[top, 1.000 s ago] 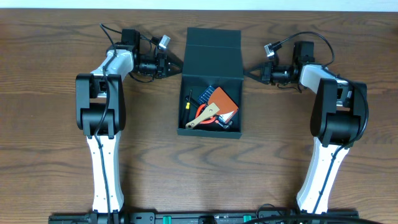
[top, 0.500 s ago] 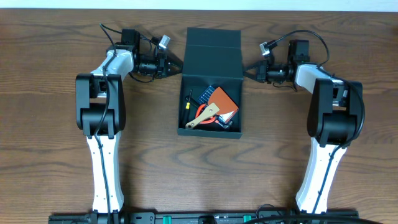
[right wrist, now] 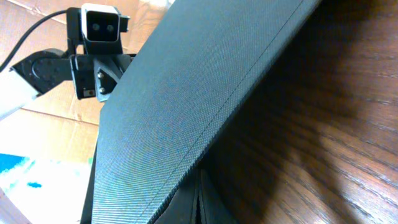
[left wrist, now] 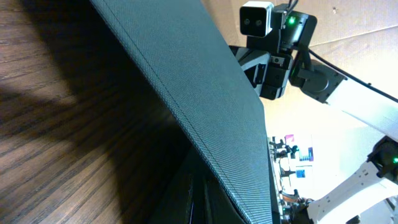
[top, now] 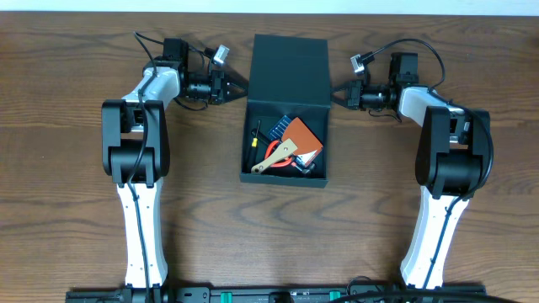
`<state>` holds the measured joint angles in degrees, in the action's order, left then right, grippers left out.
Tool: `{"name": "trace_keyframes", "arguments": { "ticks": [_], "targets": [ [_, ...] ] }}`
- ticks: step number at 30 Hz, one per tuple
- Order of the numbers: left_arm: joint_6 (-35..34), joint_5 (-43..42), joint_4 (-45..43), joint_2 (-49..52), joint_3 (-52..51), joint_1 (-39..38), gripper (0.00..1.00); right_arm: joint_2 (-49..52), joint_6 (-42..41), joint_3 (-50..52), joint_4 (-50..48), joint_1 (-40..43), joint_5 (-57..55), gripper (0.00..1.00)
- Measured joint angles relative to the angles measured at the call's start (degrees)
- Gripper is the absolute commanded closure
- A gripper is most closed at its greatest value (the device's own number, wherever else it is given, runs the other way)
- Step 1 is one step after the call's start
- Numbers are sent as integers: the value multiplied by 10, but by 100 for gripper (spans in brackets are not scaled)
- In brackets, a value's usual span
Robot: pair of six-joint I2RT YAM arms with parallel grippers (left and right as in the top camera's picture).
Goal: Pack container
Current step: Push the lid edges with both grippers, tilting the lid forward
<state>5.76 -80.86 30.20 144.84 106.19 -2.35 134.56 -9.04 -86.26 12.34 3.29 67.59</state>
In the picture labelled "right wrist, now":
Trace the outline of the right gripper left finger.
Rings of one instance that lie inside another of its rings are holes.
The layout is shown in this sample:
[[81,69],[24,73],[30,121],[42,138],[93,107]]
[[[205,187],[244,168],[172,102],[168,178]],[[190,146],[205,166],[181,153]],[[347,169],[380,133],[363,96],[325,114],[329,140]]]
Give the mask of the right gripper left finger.
[[180,185],[155,224],[196,224],[198,191],[199,176],[195,170]]

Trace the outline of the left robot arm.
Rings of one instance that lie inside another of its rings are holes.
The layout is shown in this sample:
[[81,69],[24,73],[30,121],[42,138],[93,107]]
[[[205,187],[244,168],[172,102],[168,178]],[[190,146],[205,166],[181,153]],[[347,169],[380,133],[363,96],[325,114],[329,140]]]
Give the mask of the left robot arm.
[[31,54],[1,75],[1,119],[72,81],[79,100],[105,102],[133,61],[134,54],[70,55],[59,49]]

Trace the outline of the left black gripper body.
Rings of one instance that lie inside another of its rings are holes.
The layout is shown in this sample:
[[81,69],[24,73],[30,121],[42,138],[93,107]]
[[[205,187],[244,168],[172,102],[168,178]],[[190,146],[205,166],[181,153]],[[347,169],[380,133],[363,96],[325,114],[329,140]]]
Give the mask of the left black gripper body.
[[101,103],[107,101],[135,56],[72,55],[70,64],[77,98],[95,97]]

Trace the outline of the dark green box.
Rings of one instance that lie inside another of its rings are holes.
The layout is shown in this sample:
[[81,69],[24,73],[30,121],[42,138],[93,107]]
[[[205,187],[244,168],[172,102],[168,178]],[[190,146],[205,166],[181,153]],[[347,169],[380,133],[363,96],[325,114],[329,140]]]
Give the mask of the dark green box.
[[82,223],[155,223],[316,0],[175,1],[101,109]]

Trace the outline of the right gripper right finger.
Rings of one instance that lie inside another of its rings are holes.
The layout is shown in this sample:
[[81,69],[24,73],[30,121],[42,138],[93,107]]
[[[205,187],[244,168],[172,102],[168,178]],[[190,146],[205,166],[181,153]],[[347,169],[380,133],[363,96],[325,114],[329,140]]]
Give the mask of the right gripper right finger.
[[198,191],[200,220],[203,224],[237,224],[224,205],[220,195],[205,170],[199,172],[200,187]]

